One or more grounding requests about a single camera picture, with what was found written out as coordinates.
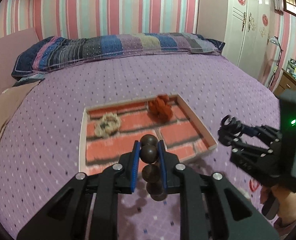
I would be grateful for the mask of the right hand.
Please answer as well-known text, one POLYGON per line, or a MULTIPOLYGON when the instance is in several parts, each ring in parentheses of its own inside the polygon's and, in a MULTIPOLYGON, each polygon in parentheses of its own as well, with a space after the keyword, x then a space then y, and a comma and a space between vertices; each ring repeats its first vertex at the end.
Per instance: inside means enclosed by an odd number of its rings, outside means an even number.
POLYGON ((296 225, 296 192, 281 187, 273 186, 271 188, 262 186, 260 191, 260 203, 264 204, 267 201, 268 194, 272 193, 279 202, 277 212, 278 219, 274 222, 273 227, 279 234, 288 234, 296 225))

